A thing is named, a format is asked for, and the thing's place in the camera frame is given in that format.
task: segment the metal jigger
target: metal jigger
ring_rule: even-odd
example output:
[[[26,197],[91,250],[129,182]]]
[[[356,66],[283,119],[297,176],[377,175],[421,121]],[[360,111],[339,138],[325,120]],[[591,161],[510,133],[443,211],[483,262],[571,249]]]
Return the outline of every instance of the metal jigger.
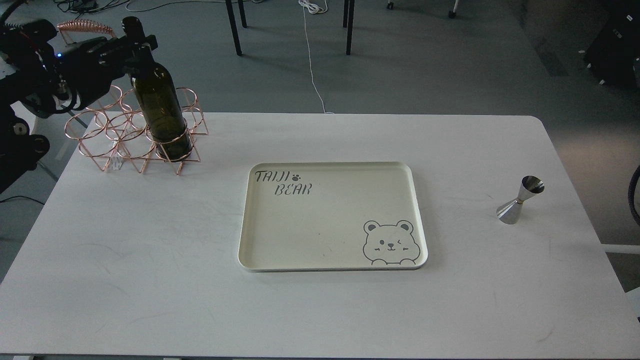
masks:
[[[500,221],[505,224],[513,225],[518,222],[520,212],[522,212],[522,203],[524,200],[530,199],[545,190],[545,183],[535,176],[525,176],[520,184],[518,197],[507,202],[505,205],[498,207],[495,211]]]

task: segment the tray rim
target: tray rim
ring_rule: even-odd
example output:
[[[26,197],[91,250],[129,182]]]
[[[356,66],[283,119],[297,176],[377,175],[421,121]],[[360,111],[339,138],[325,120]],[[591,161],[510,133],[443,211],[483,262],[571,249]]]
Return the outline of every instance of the tray rim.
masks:
[[[328,268],[298,268],[298,267],[291,267],[291,268],[255,268],[252,266],[248,266],[245,263],[243,263],[241,257],[240,257],[240,252],[242,250],[242,239],[243,239],[243,234],[244,234],[244,229],[245,229],[245,225],[246,225],[246,211],[247,211],[247,205],[249,203],[249,189],[250,189],[250,183],[251,183],[251,176],[252,174],[255,172],[256,168],[262,167],[264,165],[287,165],[287,166],[300,166],[300,165],[313,165],[313,166],[350,166],[350,165],[357,165],[357,164],[367,164],[367,165],[378,165],[378,166],[399,166],[401,168],[403,168],[403,170],[407,173],[408,175],[408,180],[409,180],[409,187],[410,187],[410,191],[411,191],[411,195],[412,198],[415,201],[415,214],[416,214],[416,223],[420,224],[420,228],[422,229],[422,239],[424,240],[424,257],[422,257],[422,260],[416,264],[414,264],[413,266],[397,266],[397,267],[382,267],[382,266],[349,266],[349,267],[343,267],[343,268],[335,268],[335,267],[328,267]],[[422,224],[422,214],[420,213],[420,206],[418,205],[418,198],[417,198],[417,194],[415,192],[415,183],[413,182],[413,172],[411,170],[411,168],[404,162],[402,161],[299,161],[299,162],[290,162],[290,163],[259,163],[256,164],[254,166],[251,167],[251,170],[249,170],[248,176],[247,176],[247,188],[245,191],[246,195],[245,195],[245,200],[244,200],[244,209],[243,209],[243,220],[242,220],[242,226],[241,226],[241,231],[240,231],[240,237],[238,239],[238,251],[236,253],[236,259],[237,262],[240,264],[241,267],[243,267],[245,270],[249,271],[249,272],[318,272],[318,271],[396,271],[396,270],[417,270],[421,267],[424,266],[424,264],[427,262],[427,260],[429,259],[429,249],[427,247],[427,239],[426,239],[426,235],[424,234],[424,226]]]

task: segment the table leg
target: table leg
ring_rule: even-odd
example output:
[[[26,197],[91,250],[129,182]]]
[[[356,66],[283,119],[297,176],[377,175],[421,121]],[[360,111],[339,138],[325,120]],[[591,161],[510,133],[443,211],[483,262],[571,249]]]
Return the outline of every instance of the table leg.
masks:
[[[234,45],[236,46],[236,54],[242,56],[242,49],[240,49],[240,39],[238,38],[238,29],[236,27],[236,16],[234,15],[234,8],[231,6],[231,0],[225,0],[227,4],[227,14],[229,15],[229,24],[231,25],[231,34],[234,36]]]
[[[242,27],[246,29],[246,17],[244,16],[244,1],[238,0],[238,8],[240,9],[240,22]]]
[[[355,0],[349,0],[349,19],[347,21],[347,55],[351,55],[351,35],[353,33],[353,8]]]
[[[349,0],[344,0],[344,12],[342,13],[342,27],[347,27],[347,14],[349,13]]]

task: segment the black hose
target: black hose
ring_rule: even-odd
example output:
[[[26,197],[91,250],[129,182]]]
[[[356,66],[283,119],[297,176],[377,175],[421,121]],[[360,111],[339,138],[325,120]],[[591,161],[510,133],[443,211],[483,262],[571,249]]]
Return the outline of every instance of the black hose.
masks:
[[[9,7],[2,13],[2,16],[0,16],[0,26],[4,26],[6,20],[9,19],[9,16],[11,16],[15,9],[26,1],[27,0],[15,0],[13,4],[9,5]]]
[[[640,179],[640,166],[634,172],[634,175],[631,177],[631,182],[629,183],[629,192],[627,193],[627,199],[629,200],[629,209],[631,209],[631,216],[634,217],[634,220],[638,225],[640,225],[640,215],[636,210],[636,186],[638,185],[638,179]]]

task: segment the bear ear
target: bear ear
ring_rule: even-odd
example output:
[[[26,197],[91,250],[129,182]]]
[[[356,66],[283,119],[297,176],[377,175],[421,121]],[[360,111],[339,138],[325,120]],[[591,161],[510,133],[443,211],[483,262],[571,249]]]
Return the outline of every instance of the bear ear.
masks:
[[[398,221],[398,223],[396,224],[396,226],[401,227],[404,230],[407,230],[410,234],[413,232],[413,225],[411,225],[410,222],[406,221],[406,220],[400,220]]]
[[[364,223],[364,232],[369,234],[377,227],[380,227],[380,224],[378,224],[377,222],[373,220],[367,221],[366,223]]]

